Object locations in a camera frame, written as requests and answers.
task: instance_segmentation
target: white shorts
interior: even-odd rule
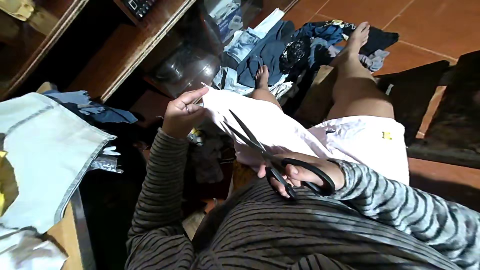
[[[350,116],[328,120],[307,130],[268,101],[212,88],[203,101],[213,122],[235,141],[237,161],[254,170],[262,163],[262,156],[227,128],[225,123],[242,132],[229,110],[274,154],[298,152],[362,163],[389,179],[408,184],[405,128],[394,119]]]
[[[368,165],[388,179],[409,184],[405,127],[391,118],[348,116],[308,129],[329,156]]]

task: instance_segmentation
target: scissor handle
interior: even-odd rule
[[[290,196],[290,198],[288,198],[289,200],[297,199],[297,193],[295,193],[295,190],[293,190],[292,186],[290,186],[290,184],[287,183],[285,179],[283,179],[282,174],[277,169],[267,167],[265,170],[266,170],[266,178],[267,178],[268,184],[272,187],[272,189],[275,192],[278,193],[278,190],[276,190],[273,187],[272,183],[270,182],[271,178],[277,179],[277,181],[279,181],[285,187],[285,191]]]
[[[320,179],[324,182],[324,185],[322,185],[322,187],[312,182],[302,181],[302,184],[307,186],[313,192],[316,192],[317,194],[322,196],[330,196],[335,192],[335,183],[333,182],[332,178],[330,178],[330,176],[328,176],[326,173],[324,173],[317,167],[301,160],[290,158],[285,158],[282,160],[283,167],[286,167],[288,164],[292,164],[294,166],[301,166],[320,177]]]

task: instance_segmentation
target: pile of clothes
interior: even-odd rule
[[[294,96],[298,90],[294,80],[306,69],[318,70],[328,65],[342,50],[336,46],[348,40],[354,24],[340,20],[306,23],[295,30],[291,21],[281,21],[284,13],[273,11],[256,28],[237,31],[225,46],[221,68],[213,79],[213,87],[248,96],[255,88],[255,74],[268,66],[268,86],[283,104],[283,96]],[[371,72],[378,71],[389,52],[387,47],[398,41],[398,33],[387,33],[370,27],[367,44],[361,50],[360,62]]]
[[[318,70],[321,65],[328,65],[343,47],[336,46],[355,30],[354,24],[340,20],[306,23],[293,34],[280,57],[282,73],[301,72],[306,65]],[[384,51],[398,41],[398,33],[387,33],[370,27],[368,42],[360,49],[359,60],[371,72],[378,71],[389,54]]]

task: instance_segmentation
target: striped sweater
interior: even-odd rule
[[[127,269],[480,269],[480,215],[335,160],[346,184],[329,197],[265,179],[217,206],[190,241],[180,202],[188,143],[156,136],[128,234]]]

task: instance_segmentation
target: hand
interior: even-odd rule
[[[312,157],[309,155],[304,155],[300,153],[287,153],[287,154],[280,154],[280,155],[275,155],[276,157],[279,158],[291,158],[291,159],[296,159],[296,160],[301,160],[305,161],[307,163],[310,163],[311,165],[319,168],[323,172],[325,172],[330,178],[332,178],[332,181],[335,183],[335,190],[338,190],[342,188],[345,185],[345,179],[343,176],[343,172],[340,170],[338,165],[335,163],[329,162],[324,159],[319,159],[316,157]],[[262,178],[265,177],[265,168],[266,164],[263,163],[260,165],[260,170],[258,171],[258,177]],[[283,175],[283,179],[287,183],[289,183],[291,186],[301,186],[302,181],[307,181],[307,182],[312,182],[314,184],[317,184],[319,187],[322,187],[324,182],[313,172],[300,167],[300,166],[294,166],[292,164],[288,164],[285,167],[285,173]],[[272,186],[283,196],[283,197],[290,197],[286,190],[285,187],[277,181],[275,178],[270,179],[270,183],[272,183]]]
[[[163,132],[177,139],[186,138],[194,126],[199,125],[207,109],[190,104],[208,92],[208,88],[200,88],[181,94],[168,103],[163,120]]]

